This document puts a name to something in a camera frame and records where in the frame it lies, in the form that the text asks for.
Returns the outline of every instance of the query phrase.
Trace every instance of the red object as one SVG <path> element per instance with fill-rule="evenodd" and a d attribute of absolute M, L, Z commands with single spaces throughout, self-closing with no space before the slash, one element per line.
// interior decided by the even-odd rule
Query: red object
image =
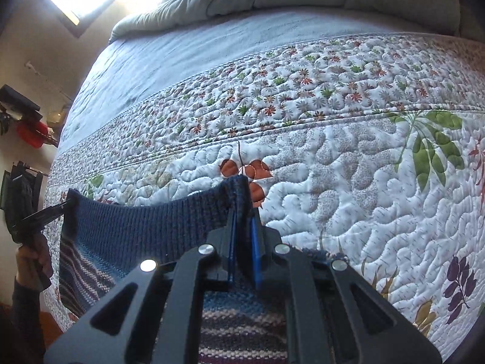
<path fill-rule="evenodd" d="M 47 126 L 41 121 L 28 122 L 21 120 L 17 123 L 17 134 L 35 149 L 44 144 L 44 138 L 48 136 Z"/>

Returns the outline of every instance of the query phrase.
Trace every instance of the white quilted bedspread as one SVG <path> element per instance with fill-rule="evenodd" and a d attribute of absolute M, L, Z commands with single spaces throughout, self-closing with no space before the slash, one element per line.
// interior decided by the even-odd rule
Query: white quilted bedspread
<path fill-rule="evenodd" d="M 249 177 L 263 223 L 342 251 L 447 358 L 485 301 L 485 46 L 419 34 L 301 42 L 136 104 L 60 154 L 68 188 L 150 205 Z M 45 233 L 59 264 L 62 221 Z M 63 329 L 58 268 L 46 293 Z"/>

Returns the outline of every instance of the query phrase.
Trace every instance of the dark sleeve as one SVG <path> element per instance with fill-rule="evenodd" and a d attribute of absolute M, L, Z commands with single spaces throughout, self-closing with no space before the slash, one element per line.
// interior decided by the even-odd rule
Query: dark sleeve
<path fill-rule="evenodd" d="M 25 344 L 39 358 L 44 356 L 45 344 L 40 326 L 39 292 L 21 286 L 15 280 L 11 318 Z"/>

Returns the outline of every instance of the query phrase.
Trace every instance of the knit fabric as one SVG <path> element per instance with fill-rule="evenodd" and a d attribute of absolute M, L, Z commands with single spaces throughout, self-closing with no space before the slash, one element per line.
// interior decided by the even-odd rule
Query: knit fabric
<path fill-rule="evenodd" d="M 70 198 L 77 205 L 64 215 L 59 291 L 62 303 L 78 317 L 141 261 L 176 261 L 204 243 L 209 231 L 226 225 L 231 208 L 236 212 L 238 269 L 249 266 L 252 202 L 244 176 L 152 207 L 102 204 L 75 190 L 69 191 Z M 257 298 L 239 272 L 235 279 L 230 293 L 205 294 L 199 362 L 285 362 L 283 303 Z"/>

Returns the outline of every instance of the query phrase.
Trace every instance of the wall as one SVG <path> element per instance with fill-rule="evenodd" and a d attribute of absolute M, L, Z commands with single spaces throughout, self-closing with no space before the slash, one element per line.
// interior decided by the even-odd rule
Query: wall
<path fill-rule="evenodd" d="M 113 26 L 128 13 L 116 1 L 77 39 L 42 0 L 22 0 L 0 36 L 0 86 L 8 84 L 30 98 L 43 116 L 59 111 L 74 99 Z M 42 76 L 25 67 L 29 61 Z M 19 160 L 49 172 L 55 153 L 48 145 L 29 147 L 12 130 L 0 137 L 0 175 Z M 0 302 L 6 304 L 11 303 L 16 273 L 15 249 L 0 215 Z"/>

